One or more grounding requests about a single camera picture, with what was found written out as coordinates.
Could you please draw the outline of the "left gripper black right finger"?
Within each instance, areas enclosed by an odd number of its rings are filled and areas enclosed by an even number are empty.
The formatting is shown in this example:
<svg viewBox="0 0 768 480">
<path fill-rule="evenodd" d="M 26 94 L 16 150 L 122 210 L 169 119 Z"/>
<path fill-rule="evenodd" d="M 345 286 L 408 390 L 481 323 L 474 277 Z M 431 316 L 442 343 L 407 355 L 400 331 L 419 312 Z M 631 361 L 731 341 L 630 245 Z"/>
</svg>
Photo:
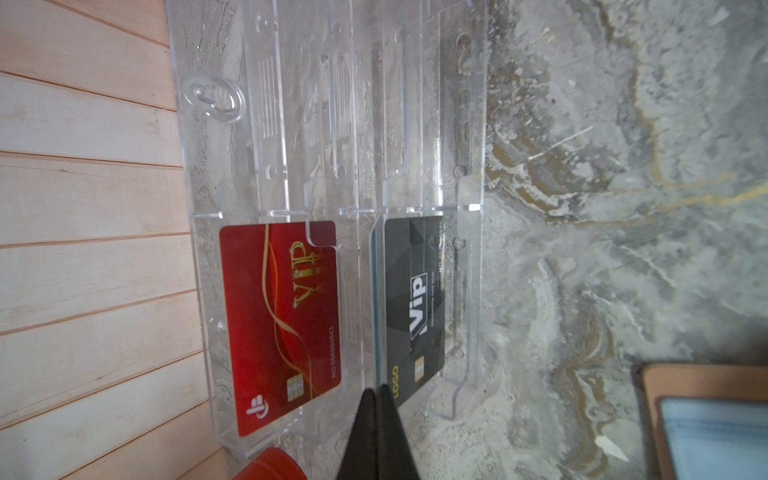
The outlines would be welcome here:
<svg viewBox="0 0 768 480">
<path fill-rule="evenodd" d="M 381 385 L 377 391 L 377 469 L 378 479 L 382 480 L 420 479 L 388 385 Z"/>
</svg>

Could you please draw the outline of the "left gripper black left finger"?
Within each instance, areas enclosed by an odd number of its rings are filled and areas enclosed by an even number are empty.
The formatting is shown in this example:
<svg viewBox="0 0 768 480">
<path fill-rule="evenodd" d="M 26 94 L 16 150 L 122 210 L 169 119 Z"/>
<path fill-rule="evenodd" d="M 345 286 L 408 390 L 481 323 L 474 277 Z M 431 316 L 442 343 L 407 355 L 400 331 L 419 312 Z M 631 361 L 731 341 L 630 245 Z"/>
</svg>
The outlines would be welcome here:
<svg viewBox="0 0 768 480">
<path fill-rule="evenodd" d="M 337 480 L 374 480 L 378 471 L 377 396 L 366 389 L 350 430 Z"/>
</svg>

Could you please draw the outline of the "black VIP card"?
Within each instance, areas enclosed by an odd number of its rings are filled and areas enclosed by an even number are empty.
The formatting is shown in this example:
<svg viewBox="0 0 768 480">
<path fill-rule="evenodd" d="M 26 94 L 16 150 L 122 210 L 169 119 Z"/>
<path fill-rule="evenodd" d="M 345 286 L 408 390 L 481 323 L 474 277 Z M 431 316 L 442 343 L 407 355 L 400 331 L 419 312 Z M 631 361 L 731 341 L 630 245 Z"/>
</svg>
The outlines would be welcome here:
<svg viewBox="0 0 768 480">
<path fill-rule="evenodd" d="M 384 224 L 386 373 L 397 406 L 445 364 L 441 216 Z"/>
</svg>

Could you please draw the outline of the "teal card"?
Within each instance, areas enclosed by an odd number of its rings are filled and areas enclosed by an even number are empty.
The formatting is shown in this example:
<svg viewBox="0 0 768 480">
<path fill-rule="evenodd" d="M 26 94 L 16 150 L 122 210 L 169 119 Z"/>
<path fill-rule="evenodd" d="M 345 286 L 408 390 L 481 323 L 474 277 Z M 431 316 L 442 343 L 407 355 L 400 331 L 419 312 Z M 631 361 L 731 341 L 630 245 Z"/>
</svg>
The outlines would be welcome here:
<svg viewBox="0 0 768 480">
<path fill-rule="evenodd" d="M 386 382 L 386 326 L 383 280 L 383 232 L 382 225 L 377 224 L 371 232 L 371 275 L 372 275 L 372 312 L 375 341 L 375 386 Z"/>
</svg>

